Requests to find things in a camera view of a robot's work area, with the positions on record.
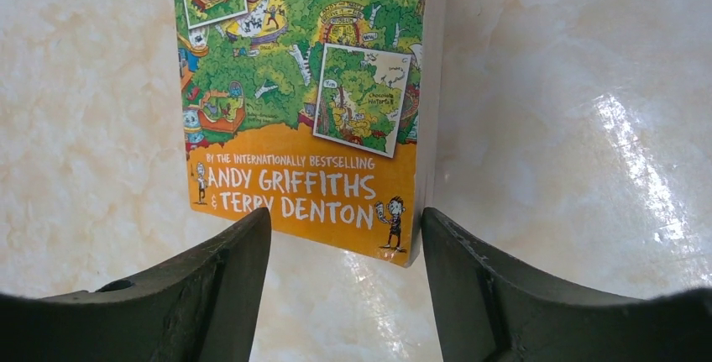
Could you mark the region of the orange paperback book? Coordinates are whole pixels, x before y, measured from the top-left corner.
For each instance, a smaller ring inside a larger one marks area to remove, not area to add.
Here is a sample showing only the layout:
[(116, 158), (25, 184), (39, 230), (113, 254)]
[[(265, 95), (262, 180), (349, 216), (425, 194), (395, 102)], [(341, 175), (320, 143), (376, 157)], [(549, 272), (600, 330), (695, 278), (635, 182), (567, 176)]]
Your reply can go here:
[(175, 0), (191, 208), (407, 267), (446, 0)]

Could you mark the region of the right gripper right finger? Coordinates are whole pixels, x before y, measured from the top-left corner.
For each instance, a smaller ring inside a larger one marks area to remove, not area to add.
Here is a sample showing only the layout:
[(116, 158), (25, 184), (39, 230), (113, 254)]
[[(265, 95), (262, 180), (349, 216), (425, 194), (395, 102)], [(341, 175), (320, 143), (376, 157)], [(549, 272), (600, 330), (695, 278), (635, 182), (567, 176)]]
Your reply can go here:
[(421, 216), (446, 361), (708, 361), (711, 290), (638, 299), (581, 286), (475, 237), (433, 207)]

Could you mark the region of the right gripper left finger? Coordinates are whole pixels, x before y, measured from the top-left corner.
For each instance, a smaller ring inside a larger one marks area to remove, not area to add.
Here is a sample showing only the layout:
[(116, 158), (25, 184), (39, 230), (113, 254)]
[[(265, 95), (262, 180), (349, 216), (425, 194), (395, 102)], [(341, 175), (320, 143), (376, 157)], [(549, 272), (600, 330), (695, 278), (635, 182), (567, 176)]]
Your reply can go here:
[(270, 257), (259, 208), (218, 235), (96, 291), (2, 295), (4, 361), (247, 361)]

